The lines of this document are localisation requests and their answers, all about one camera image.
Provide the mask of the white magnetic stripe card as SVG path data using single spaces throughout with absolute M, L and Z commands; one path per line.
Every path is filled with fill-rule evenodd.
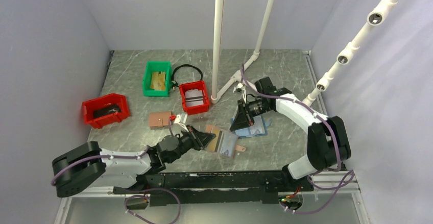
M 238 136 L 236 134 L 225 130 L 220 131 L 216 144 L 216 152 L 223 156 L 233 158 L 237 140 Z

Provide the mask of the blue card holder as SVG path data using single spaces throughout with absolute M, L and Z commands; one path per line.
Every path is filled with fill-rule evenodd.
M 255 116 L 254 121 L 254 125 L 248 128 L 235 130 L 234 134 L 239 138 L 250 138 L 267 135 L 267 128 L 271 125 L 272 121 L 270 119 L 265 119 L 262 115 Z

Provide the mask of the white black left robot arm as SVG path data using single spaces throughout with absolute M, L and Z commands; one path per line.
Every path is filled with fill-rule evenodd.
M 94 187 L 120 188 L 141 193 L 157 186 L 158 173 L 189 150 L 201 151 L 216 135 L 188 125 L 178 135 L 167 135 L 155 146 L 138 152 L 116 152 L 87 142 L 52 161 L 51 185 L 57 197 L 70 197 Z

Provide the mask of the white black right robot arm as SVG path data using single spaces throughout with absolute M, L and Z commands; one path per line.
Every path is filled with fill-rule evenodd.
M 301 184 L 301 178 L 328 169 L 340 167 L 351 157 L 351 148 L 343 120 L 328 117 L 306 104 L 286 88 L 276 88 L 269 77 L 255 82 L 258 95 L 253 101 L 238 100 L 237 114 L 230 131 L 254 125 L 255 117 L 275 111 L 296 123 L 306 134 L 306 153 L 284 168 L 288 173 L 281 177 L 284 189 L 293 191 Z

